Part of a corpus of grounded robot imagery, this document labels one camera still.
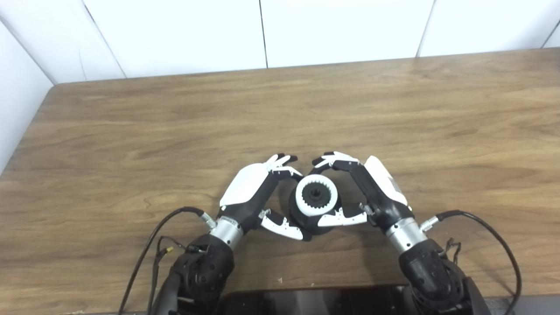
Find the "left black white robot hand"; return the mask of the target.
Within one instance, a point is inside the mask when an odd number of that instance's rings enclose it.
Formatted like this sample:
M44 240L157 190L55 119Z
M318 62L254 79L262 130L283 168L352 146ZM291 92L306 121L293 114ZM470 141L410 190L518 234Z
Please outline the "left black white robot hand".
M210 235L232 249L241 237L259 227L282 237L309 242L312 239L309 232L280 213L265 208L280 181L286 178L297 182L302 180L303 175L288 165L297 159L295 155L281 153L271 156L264 163L243 167L219 202L216 227L211 229Z

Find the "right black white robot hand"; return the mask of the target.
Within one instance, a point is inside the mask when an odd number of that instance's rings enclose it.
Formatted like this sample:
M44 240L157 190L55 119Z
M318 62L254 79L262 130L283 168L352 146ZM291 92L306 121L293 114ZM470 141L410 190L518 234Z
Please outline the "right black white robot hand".
M336 207L334 214L324 214L318 220L319 227L355 225L367 221L382 232L394 227L400 220L413 218L411 208L398 184L384 164L370 156L364 163L342 152L325 152L315 159L310 174L321 174L324 170L348 172L366 198L364 205L346 209Z

